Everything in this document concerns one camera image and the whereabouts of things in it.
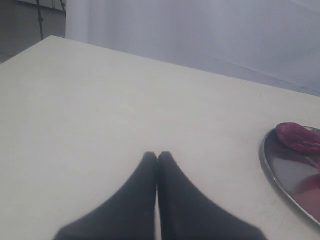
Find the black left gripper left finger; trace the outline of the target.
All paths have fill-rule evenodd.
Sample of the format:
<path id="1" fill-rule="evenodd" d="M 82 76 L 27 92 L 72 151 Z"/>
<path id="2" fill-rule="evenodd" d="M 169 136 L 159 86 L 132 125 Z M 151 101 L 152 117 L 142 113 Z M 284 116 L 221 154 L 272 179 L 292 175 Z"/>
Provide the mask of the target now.
<path id="1" fill-rule="evenodd" d="M 154 240 L 157 157 L 146 152 L 127 182 L 105 203 L 62 227 L 56 240 Z"/>

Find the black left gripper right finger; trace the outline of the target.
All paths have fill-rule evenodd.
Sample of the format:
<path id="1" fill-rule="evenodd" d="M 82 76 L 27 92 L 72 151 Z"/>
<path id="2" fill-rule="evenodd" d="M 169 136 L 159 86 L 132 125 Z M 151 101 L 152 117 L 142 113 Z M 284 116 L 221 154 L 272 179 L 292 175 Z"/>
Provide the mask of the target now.
<path id="1" fill-rule="evenodd" d="M 158 205 L 164 240 L 264 240 L 263 232 L 208 199 L 170 152 L 157 160 Z"/>

